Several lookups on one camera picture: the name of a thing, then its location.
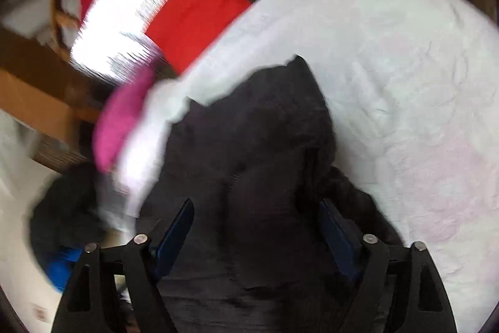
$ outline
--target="white sheet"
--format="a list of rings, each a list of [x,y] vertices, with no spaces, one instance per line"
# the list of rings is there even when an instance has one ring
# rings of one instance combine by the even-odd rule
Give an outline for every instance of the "white sheet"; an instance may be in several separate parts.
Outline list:
[[[158,180],[170,126],[188,109],[184,95],[182,84],[176,80],[154,84],[144,102],[140,123],[120,151],[113,178],[116,189],[127,195],[128,216],[139,217],[144,200]]]
[[[259,0],[171,97],[208,104],[294,54],[330,109],[337,166],[427,243],[458,331],[478,331],[499,299],[496,27],[464,0]]]

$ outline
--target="black clamp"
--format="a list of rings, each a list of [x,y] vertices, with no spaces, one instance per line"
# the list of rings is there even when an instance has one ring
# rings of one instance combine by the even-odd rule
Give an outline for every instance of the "black clamp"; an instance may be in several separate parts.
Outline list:
[[[442,279],[423,242],[410,248],[362,235],[329,200],[320,204],[319,225],[342,274],[356,284],[339,333],[369,331],[386,277],[396,277],[384,333],[456,333]]]
[[[125,333],[115,275],[124,275],[141,333],[174,333],[175,326],[156,288],[168,275],[194,219],[186,200],[174,220],[161,219],[150,235],[136,235],[125,246],[89,243],[69,278],[52,333]]]

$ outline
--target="black cloth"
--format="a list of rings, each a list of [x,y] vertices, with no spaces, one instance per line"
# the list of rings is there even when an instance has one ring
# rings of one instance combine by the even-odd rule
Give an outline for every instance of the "black cloth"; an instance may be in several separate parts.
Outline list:
[[[104,228],[97,215],[92,163],[66,168],[36,204],[29,221],[29,240],[36,260],[46,272],[63,247],[84,248],[101,242]]]
[[[318,203],[328,197],[364,233],[400,243],[372,198],[331,167],[334,155],[328,109],[300,57],[208,107],[191,102],[137,221],[147,233],[194,203],[191,231],[158,284],[179,332],[332,331],[347,294],[317,228]]]

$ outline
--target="pink fabric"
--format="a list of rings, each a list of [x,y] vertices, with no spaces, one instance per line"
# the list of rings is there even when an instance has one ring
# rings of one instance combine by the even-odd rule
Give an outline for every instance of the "pink fabric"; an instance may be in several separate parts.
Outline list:
[[[141,66],[134,80],[120,85],[107,100],[92,138],[95,165],[99,171],[112,169],[128,134],[139,121],[144,98],[153,83],[154,67]]]

